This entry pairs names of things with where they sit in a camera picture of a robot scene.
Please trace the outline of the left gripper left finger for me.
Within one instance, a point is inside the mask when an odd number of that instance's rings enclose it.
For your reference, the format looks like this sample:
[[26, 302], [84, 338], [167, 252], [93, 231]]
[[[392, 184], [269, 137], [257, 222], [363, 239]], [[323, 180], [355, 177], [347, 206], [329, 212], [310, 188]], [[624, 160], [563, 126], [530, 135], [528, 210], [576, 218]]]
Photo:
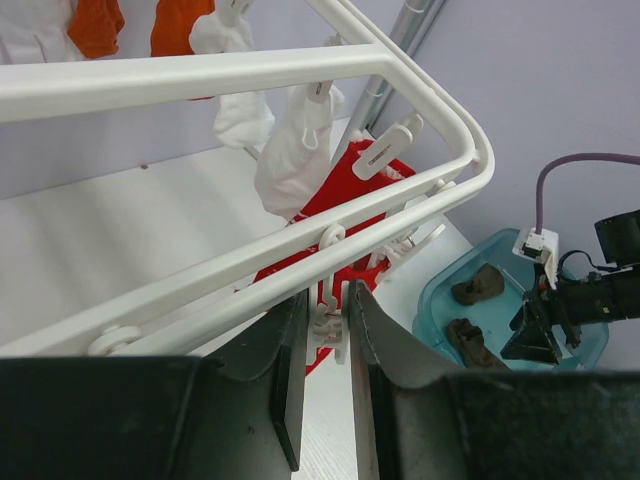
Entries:
[[1, 363], [5, 479], [287, 479], [300, 467], [307, 296], [204, 356]]

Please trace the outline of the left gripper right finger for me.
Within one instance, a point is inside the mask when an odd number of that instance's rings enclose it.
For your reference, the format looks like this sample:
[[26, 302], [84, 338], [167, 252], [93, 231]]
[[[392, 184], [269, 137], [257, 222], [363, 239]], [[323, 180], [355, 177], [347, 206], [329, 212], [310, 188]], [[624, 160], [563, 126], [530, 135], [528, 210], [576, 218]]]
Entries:
[[349, 284], [362, 479], [635, 479], [635, 372], [464, 369]]

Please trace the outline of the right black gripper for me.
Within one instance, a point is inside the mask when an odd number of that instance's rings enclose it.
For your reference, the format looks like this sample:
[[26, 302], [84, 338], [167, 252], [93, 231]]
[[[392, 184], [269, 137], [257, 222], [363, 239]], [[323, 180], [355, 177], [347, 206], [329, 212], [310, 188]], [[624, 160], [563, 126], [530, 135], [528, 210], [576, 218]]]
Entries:
[[559, 325], [565, 344], [577, 348], [582, 341], [578, 321], [585, 298], [585, 283], [561, 281], [555, 290], [543, 282], [524, 294], [524, 323], [507, 341], [500, 354], [506, 360], [559, 364], [562, 352], [552, 332]]

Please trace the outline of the brown grey sock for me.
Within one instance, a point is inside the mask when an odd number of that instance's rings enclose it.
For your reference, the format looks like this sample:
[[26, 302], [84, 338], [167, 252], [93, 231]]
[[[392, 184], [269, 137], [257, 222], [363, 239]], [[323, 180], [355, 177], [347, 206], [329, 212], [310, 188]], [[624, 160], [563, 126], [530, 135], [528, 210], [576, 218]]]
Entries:
[[450, 321], [446, 333], [449, 342], [460, 354], [467, 368], [509, 371], [509, 367], [485, 346], [482, 330], [467, 318]]
[[500, 296], [505, 290], [505, 279], [493, 265], [484, 264], [466, 282], [451, 287], [453, 299], [463, 306], [472, 306], [480, 301]]

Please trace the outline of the white clip sock hanger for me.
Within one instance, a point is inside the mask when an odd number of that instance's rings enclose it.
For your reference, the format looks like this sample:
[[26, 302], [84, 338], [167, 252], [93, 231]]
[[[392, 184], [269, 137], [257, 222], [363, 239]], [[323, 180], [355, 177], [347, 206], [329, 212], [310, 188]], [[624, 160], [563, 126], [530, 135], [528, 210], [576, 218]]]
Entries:
[[[225, 148], [80, 181], [1, 204], [1, 354], [187, 354], [305, 290], [256, 274], [318, 244], [337, 223], [347, 264], [473, 198], [495, 157], [477, 122], [348, 1], [314, 10], [345, 44], [211, 55], [216, 93], [379, 74], [445, 140], [451, 159], [285, 226], [258, 203], [254, 159]], [[68, 67], [1, 72], [3, 124], [102, 112], [69, 100]]]

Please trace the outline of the red snowflake sock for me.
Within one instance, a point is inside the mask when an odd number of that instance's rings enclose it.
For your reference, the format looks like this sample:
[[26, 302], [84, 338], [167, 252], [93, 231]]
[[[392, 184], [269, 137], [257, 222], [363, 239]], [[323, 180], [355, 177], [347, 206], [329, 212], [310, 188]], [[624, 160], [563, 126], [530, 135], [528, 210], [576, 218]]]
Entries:
[[391, 261], [367, 254], [365, 259], [348, 265], [340, 250], [352, 245], [344, 226], [334, 223], [323, 232], [317, 245], [260, 270], [255, 282], [269, 279], [291, 289], [295, 280], [309, 290], [306, 372], [311, 373], [330, 354], [342, 364], [346, 360], [349, 329], [346, 320], [348, 285], [361, 280], [374, 287], [379, 274], [388, 270]]

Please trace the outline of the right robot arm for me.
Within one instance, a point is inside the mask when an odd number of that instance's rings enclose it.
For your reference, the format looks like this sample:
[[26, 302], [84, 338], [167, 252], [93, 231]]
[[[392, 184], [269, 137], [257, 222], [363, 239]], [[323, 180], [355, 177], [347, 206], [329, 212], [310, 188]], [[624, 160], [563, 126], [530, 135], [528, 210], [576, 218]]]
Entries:
[[593, 265], [582, 279], [564, 274], [565, 261], [576, 252], [560, 256], [556, 233], [531, 231], [516, 242], [513, 253], [534, 263], [534, 284], [510, 322], [513, 335], [503, 358], [558, 365], [563, 348], [555, 327], [564, 334], [565, 349], [575, 351], [583, 326], [639, 317], [639, 212], [609, 217], [594, 228], [607, 264]]

